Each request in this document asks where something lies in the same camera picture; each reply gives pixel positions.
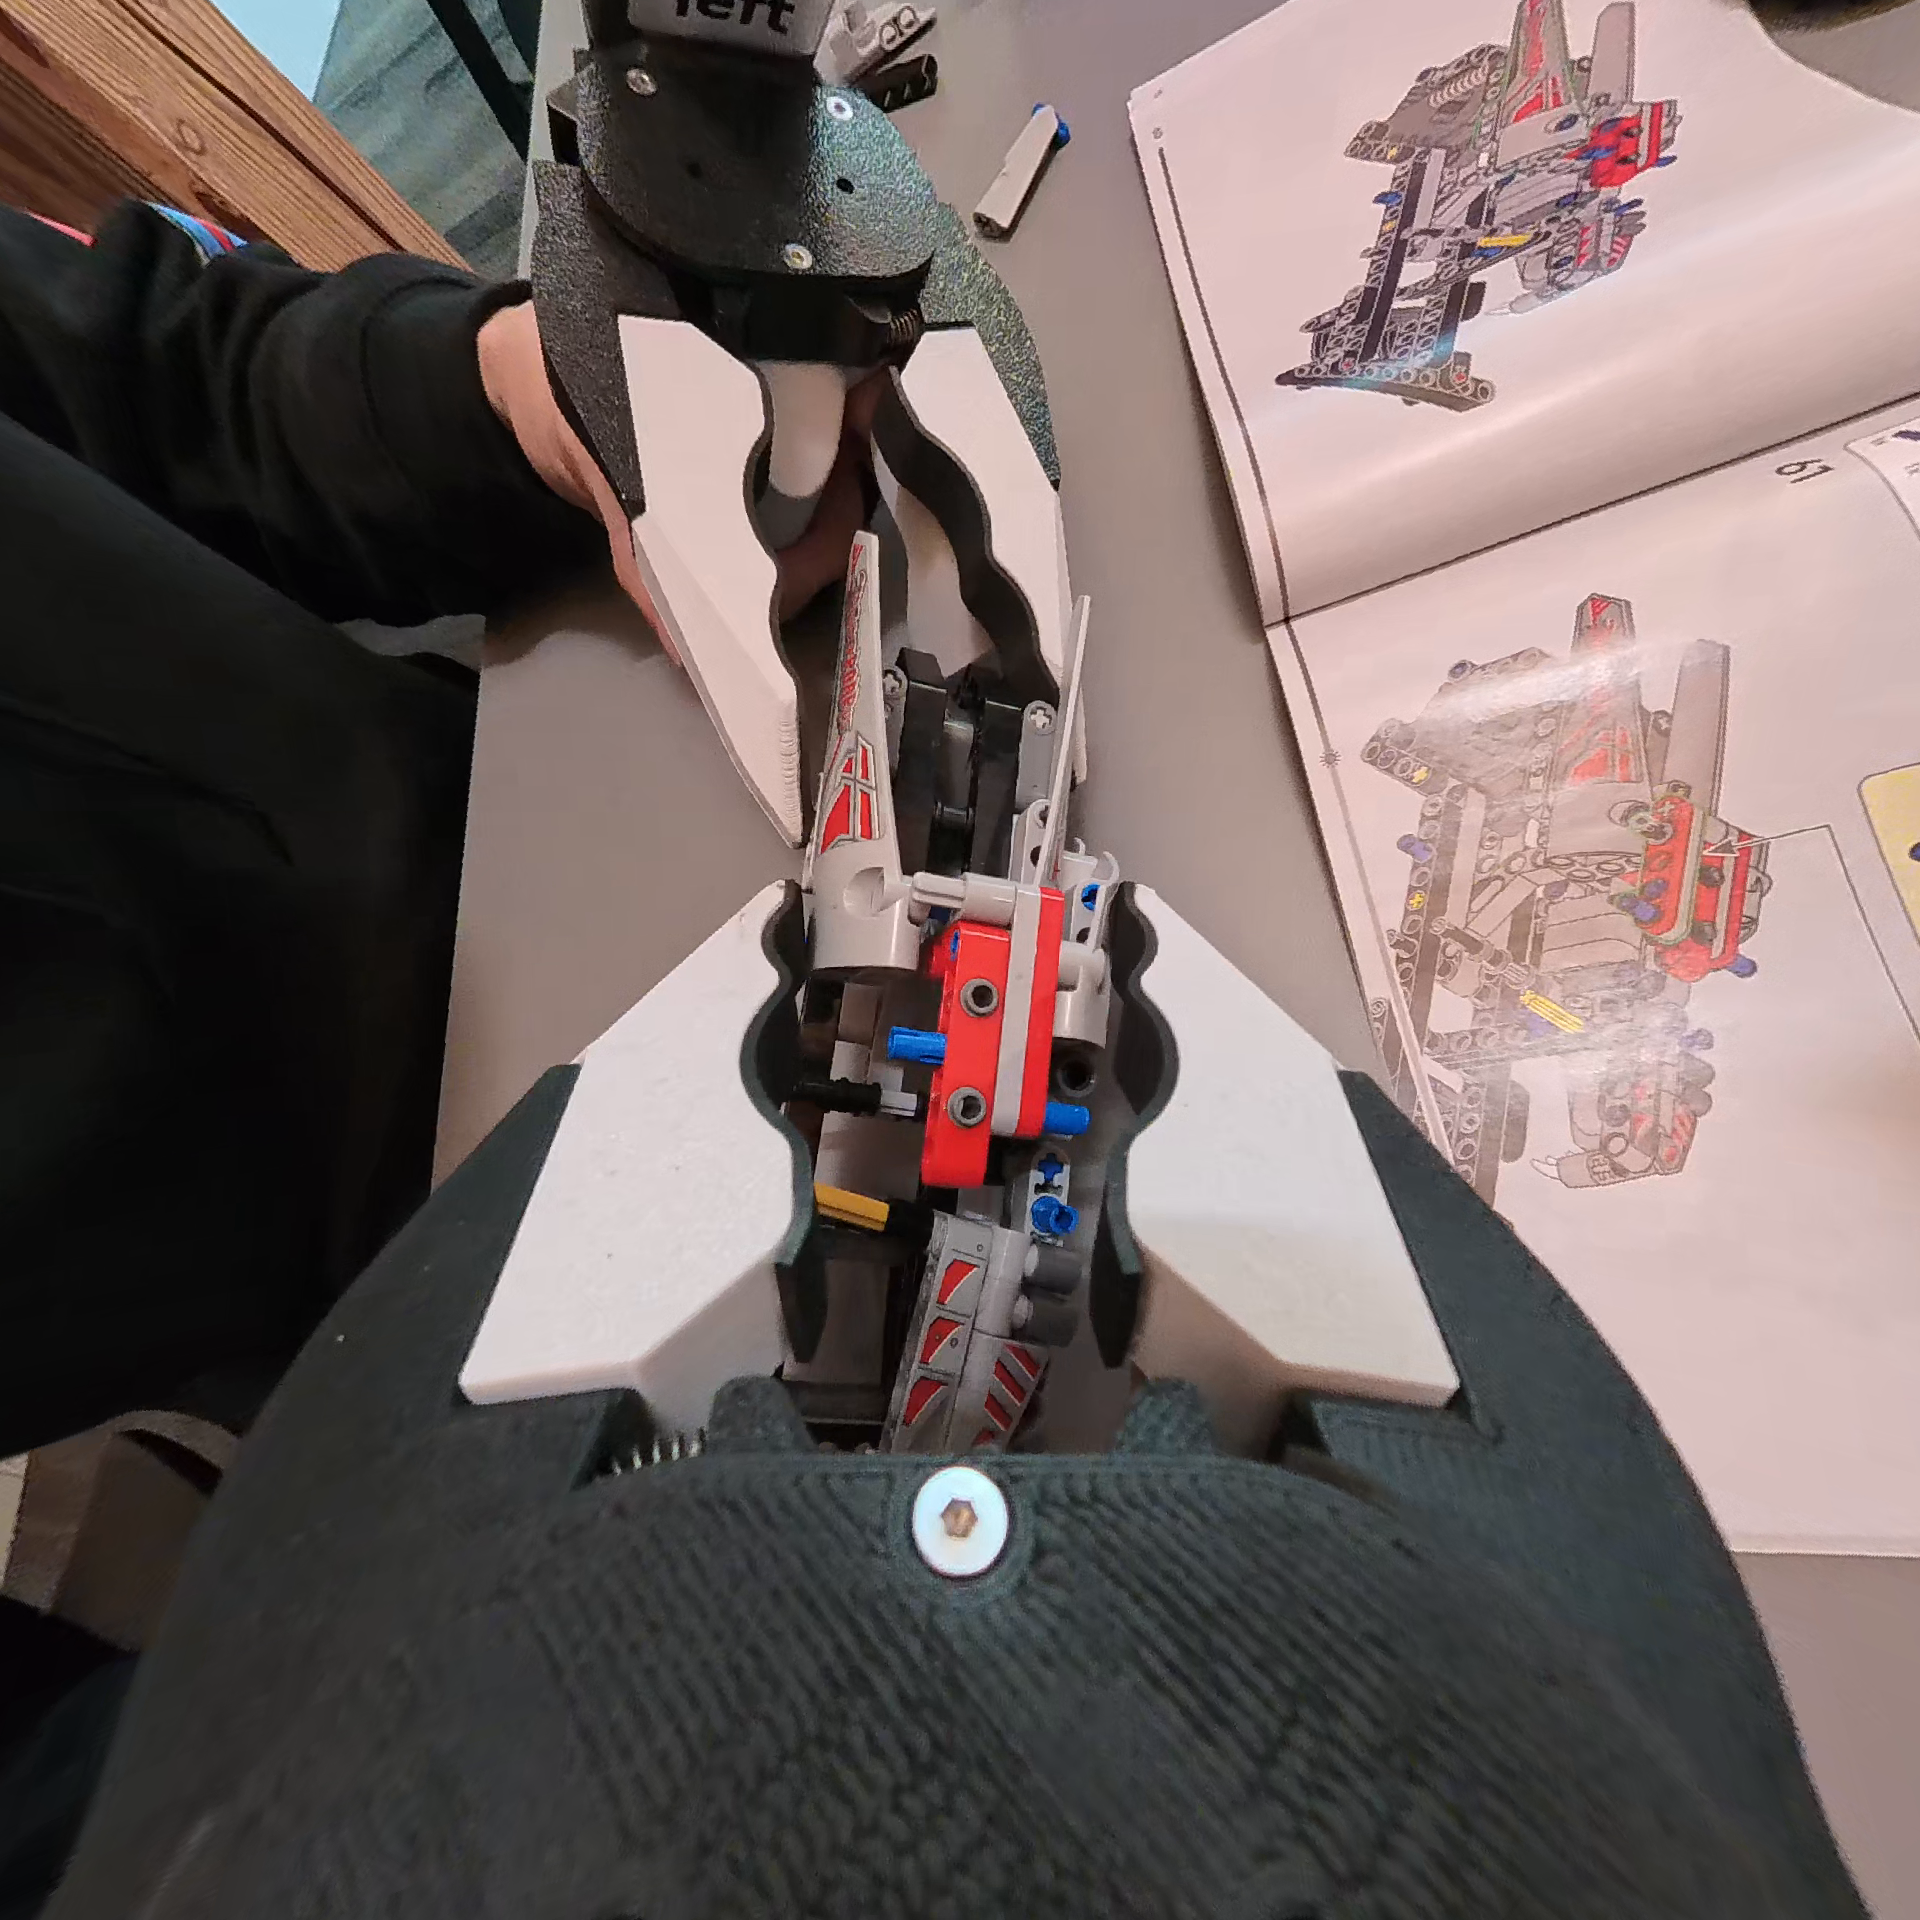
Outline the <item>person's black clothing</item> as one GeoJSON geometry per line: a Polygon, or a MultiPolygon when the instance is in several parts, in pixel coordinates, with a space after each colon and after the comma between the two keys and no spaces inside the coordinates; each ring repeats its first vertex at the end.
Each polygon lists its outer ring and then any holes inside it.
{"type": "Polygon", "coordinates": [[[4,423],[4,1450],[284,1363],[424,1195],[472,712],[4,423]]]}

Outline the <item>light grey brick piece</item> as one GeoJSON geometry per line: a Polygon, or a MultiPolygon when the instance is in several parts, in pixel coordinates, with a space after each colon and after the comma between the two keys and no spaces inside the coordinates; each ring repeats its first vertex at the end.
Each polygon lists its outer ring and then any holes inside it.
{"type": "Polygon", "coordinates": [[[937,7],[914,1],[834,1],[820,45],[816,72],[828,85],[853,85],[922,37],[937,19],[937,7]]]}

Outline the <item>person's left hand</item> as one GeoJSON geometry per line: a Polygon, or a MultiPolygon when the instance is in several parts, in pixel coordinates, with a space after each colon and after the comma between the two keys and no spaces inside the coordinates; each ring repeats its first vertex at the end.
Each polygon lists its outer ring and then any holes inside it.
{"type": "MultiPolygon", "coordinates": [[[[612,570],[634,609],[660,638],[677,662],[677,642],[664,630],[633,550],[633,526],[617,493],[586,446],[574,432],[549,381],[537,313],[530,301],[501,305],[474,336],[477,370],[486,402],[508,424],[525,461],[541,480],[578,509],[597,513],[607,529],[612,570]]],[[[797,616],[822,591],[845,579],[847,550],[869,513],[869,469],[872,411],[885,390],[885,373],[866,375],[847,392],[844,435],[825,478],[807,529],[777,550],[777,615],[797,616]]]]}

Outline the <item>grey brick with blue pin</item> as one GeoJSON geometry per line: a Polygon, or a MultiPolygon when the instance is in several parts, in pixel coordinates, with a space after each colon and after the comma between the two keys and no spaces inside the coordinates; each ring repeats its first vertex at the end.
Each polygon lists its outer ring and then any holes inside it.
{"type": "Polygon", "coordinates": [[[1049,103],[1038,103],[1002,155],[993,181],[977,195],[973,225],[993,239],[1013,234],[1050,157],[1070,137],[1058,110],[1049,103]]]}

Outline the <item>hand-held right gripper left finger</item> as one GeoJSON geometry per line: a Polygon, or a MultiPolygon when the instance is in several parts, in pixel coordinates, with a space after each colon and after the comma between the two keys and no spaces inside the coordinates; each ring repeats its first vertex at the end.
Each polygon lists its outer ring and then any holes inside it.
{"type": "Polygon", "coordinates": [[[802,894],[777,879],[581,1054],[462,1369],[469,1400],[708,1403],[813,1354],[810,1158],[777,1106],[802,968],[802,894]]]}

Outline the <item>open instruction booklet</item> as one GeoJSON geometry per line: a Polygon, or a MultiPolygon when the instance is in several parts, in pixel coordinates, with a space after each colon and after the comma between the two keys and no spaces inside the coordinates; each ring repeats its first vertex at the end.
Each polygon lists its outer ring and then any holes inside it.
{"type": "Polygon", "coordinates": [[[1916,95],[1281,3],[1130,120],[1386,1091],[1729,1545],[1916,1553],[1916,95]]]}

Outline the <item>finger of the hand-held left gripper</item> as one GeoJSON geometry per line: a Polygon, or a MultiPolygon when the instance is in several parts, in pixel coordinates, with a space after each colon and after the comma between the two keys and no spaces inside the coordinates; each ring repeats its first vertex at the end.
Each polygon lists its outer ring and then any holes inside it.
{"type": "Polygon", "coordinates": [[[1055,483],[970,327],[926,333],[872,403],[882,632],[941,672],[983,662],[1016,704],[1058,701],[1070,623],[1055,483]]]}
{"type": "Polygon", "coordinates": [[[797,847],[797,688],[750,493],[769,435],[761,376],[684,320],[622,315],[617,341],[639,464],[639,576],[734,767],[797,847]]]}

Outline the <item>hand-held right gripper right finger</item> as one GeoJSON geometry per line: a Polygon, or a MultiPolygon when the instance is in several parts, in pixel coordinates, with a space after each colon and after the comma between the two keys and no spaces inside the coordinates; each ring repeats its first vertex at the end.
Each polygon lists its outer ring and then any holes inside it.
{"type": "Polygon", "coordinates": [[[1111,911],[1116,1138],[1090,1326],[1209,1409],[1440,1408],[1455,1366],[1332,1054],[1158,894],[1111,911]]]}

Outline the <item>grey red brick truck model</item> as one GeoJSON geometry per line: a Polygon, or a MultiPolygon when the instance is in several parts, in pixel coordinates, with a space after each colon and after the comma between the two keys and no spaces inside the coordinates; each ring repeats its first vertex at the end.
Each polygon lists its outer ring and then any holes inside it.
{"type": "Polygon", "coordinates": [[[1096,1083],[1120,871],[1070,835],[1082,673],[1008,704],[879,632],[879,541],[847,561],[807,843],[802,1067],[813,1206],[871,1377],[799,1381],[828,1442],[1001,1450],[1082,1317],[1105,1195],[1096,1083]]]}

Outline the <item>grey desk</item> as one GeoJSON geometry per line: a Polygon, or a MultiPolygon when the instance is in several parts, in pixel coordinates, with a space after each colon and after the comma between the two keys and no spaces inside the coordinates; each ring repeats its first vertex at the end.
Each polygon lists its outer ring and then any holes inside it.
{"type": "MultiPolygon", "coordinates": [[[[1345,1067],[1373,1061],[1305,767],[1164,273],[1127,103],[1265,10],[938,3],[938,90],[901,114],[970,210],[1032,103],[1072,142],[990,247],[1032,328],[1090,683],[1088,825],[1345,1067]]],[[[785,871],[690,693],[604,570],[486,634],[436,1174],[549,1065],[785,871]]]]}

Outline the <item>wooden furniture panel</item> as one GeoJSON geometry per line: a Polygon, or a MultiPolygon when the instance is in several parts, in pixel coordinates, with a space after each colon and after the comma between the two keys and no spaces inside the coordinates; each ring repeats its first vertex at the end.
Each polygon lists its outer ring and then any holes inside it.
{"type": "Polygon", "coordinates": [[[316,270],[463,258],[207,1],[4,1],[1,200],[181,208],[316,270]]]}

